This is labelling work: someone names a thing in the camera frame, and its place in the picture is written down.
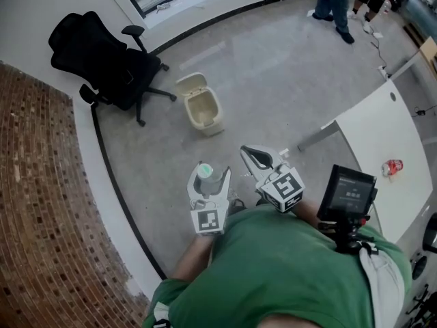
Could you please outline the clear plastic bottle green cap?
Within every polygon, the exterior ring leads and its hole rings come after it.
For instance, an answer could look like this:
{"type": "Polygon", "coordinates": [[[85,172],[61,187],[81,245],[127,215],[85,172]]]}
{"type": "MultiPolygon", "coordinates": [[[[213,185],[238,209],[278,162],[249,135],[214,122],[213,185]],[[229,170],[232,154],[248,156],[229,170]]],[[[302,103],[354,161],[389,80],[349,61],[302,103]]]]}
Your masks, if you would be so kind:
{"type": "Polygon", "coordinates": [[[209,198],[211,195],[219,194],[221,190],[221,179],[223,170],[213,163],[200,163],[197,168],[197,178],[200,181],[202,195],[209,198]]]}

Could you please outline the person's right forearm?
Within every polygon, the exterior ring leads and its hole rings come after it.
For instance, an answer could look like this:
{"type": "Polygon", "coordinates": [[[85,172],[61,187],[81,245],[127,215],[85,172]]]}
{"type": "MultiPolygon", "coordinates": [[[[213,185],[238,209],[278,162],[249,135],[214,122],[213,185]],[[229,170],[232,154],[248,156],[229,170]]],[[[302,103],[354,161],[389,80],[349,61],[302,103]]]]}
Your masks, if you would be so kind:
{"type": "Polygon", "coordinates": [[[315,228],[317,231],[325,234],[326,230],[321,230],[319,228],[320,219],[318,218],[318,208],[316,205],[308,202],[306,200],[301,200],[293,207],[292,211],[299,219],[308,223],[310,226],[315,228]]]}

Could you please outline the beige trash bin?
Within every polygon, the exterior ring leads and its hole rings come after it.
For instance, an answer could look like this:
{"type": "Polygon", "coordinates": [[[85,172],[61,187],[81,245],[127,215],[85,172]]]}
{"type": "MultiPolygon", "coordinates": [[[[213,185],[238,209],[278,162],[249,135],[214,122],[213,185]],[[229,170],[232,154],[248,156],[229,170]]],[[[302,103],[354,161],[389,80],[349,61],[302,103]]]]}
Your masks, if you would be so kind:
{"type": "Polygon", "coordinates": [[[183,98],[188,118],[196,130],[207,137],[224,130],[223,108],[201,72],[177,80],[175,91],[177,96],[183,98]]]}

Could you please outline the person's green shirt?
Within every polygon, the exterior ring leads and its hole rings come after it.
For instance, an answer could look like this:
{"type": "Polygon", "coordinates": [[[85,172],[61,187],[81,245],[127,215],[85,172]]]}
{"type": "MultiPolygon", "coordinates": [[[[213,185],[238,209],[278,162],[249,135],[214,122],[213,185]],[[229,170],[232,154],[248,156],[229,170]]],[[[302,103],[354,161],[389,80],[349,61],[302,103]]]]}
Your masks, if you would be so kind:
{"type": "Polygon", "coordinates": [[[262,204],[230,216],[208,267],[160,283],[142,328],[394,328],[412,285],[404,252],[369,225],[378,254],[262,204]]]}

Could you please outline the black chest-mounted monitor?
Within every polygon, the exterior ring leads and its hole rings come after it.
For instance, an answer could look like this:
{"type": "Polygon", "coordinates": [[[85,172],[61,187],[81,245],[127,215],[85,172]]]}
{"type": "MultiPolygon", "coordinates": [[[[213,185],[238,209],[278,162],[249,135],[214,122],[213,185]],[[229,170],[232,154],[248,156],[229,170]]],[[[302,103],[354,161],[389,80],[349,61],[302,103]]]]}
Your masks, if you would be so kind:
{"type": "Polygon", "coordinates": [[[377,178],[340,165],[333,165],[318,211],[321,221],[369,220],[369,209],[378,192],[377,178]]]}

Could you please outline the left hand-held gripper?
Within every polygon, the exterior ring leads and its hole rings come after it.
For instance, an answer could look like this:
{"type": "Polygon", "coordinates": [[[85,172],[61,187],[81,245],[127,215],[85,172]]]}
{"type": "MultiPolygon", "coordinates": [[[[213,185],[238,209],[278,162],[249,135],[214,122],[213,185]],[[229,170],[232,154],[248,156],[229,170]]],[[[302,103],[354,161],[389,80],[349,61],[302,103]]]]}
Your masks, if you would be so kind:
{"type": "Polygon", "coordinates": [[[210,177],[210,199],[203,199],[202,180],[197,170],[198,162],[187,182],[186,190],[190,199],[191,219],[197,235],[223,234],[228,216],[228,192],[231,181],[231,169],[212,166],[210,177]]]}

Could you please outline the white table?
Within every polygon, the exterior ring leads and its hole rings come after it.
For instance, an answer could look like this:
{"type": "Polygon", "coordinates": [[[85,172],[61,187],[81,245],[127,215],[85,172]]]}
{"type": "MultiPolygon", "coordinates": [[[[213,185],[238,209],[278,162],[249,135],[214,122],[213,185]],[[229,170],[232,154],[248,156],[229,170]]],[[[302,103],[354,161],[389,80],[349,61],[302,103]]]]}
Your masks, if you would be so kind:
{"type": "Polygon", "coordinates": [[[340,132],[362,172],[377,178],[374,208],[383,236],[396,243],[421,212],[433,191],[422,141],[408,108],[387,81],[351,109],[299,143],[306,148],[340,132]],[[382,175],[382,164],[400,159],[397,180],[382,175]]]}

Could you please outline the person's left forearm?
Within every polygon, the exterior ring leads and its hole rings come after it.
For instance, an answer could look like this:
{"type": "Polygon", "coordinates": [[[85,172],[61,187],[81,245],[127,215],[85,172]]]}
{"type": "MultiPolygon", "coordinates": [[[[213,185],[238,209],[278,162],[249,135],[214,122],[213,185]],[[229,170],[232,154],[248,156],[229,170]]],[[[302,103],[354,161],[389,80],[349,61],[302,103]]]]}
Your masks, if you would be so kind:
{"type": "Polygon", "coordinates": [[[208,267],[213,243],[213,236],[197,235],[183,253],[170,278],[194,281],[208,267]]]}

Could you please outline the person's left shoe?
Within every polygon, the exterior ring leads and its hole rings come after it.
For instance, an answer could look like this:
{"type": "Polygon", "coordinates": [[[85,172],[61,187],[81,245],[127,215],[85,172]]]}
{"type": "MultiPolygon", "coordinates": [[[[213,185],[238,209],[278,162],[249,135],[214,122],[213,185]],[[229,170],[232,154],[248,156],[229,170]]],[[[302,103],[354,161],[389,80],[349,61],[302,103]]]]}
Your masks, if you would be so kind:
{"type": "Polygon", "coordinates": [[[227,196],[232,208],[245,207],[244,202],[239,198],[238,194],[232,188],[229,189],[227,196]]]}

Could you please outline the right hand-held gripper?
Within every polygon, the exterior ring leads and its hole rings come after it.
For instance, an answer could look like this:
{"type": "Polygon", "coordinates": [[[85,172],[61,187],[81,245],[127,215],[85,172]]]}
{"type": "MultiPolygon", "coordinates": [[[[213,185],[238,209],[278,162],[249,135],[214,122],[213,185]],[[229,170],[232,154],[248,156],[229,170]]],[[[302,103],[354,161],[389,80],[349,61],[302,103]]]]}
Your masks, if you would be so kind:
{"type": "Polygon", "coordinates": [[[289,213],[302,200],[305,190],[302,179],[295,167],[281,163],[283,160],[277,151],[262,145],[243,145],[240,156],[252,177],[260,180],[255,185],[257,192],[279,213],[289,213]],[[262,180],[271,169],[273,171],[262,180]]]}

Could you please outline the red snack packet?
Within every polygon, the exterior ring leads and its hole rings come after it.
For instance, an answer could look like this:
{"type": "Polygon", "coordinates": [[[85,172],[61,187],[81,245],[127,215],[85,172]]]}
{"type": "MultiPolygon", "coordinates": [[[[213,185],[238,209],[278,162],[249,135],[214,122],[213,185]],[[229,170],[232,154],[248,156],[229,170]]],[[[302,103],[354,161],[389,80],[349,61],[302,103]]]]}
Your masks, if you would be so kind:
{"type": "Polygon", "coordinates": [[[390,159],[382,164],[381,170],[384,177],[394,176],[404,168],[403,161],[400,159],[390,159]]]}

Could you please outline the black round stool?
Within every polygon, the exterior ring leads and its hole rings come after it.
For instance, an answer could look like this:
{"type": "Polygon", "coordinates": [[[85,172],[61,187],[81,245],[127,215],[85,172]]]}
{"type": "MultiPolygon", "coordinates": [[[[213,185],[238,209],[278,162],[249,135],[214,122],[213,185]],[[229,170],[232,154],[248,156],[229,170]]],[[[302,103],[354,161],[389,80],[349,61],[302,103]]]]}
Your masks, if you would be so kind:
{"type": "Polygon", "coordinates": [[[437,213],[434,213],[425,228],[422,247],[425,251],[437,254],[437,213]]]}

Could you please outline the black monitor mount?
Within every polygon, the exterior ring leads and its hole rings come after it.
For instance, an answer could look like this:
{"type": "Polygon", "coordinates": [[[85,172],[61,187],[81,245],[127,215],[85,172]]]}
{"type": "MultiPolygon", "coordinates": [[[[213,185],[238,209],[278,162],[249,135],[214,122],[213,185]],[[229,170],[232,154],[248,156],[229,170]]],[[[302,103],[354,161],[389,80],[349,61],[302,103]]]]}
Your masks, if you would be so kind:
{"type": "Polygon", "coordinates": [[[321,221],[318,229],[331,237],[335,244],[335,251],[341,254],[359,254],[364,248],[369,255],[378,254],[374,244],[374,237],[365,236],[359,232],[370,219],[369,215],[364,217],[343,217],[338,221],[321,221]]]}

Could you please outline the black office chair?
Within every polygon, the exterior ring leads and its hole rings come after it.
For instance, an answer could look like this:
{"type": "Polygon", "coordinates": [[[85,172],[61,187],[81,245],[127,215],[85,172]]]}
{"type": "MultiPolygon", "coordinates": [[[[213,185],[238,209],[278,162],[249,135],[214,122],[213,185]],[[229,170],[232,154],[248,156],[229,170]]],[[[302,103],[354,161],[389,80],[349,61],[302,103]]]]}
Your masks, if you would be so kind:
{"type": "Polygon", "coordinates": [[[141,117],[143,95],[157,94],[176,101],[176,95],[152,87],[154,77],[168,71],[169,66],[148,53],[140,37],[144,28],[128,25],[122,34],[137,43],[132,49],[118,40],[105,27],[94,11],[83,15],[70,13],[54,28],[48,39],[53,51],[51,66],[85,79],[79,94],[92,106],[113,105],[122,111],[136,109],[136,121],[145,126],[141,117]]]}

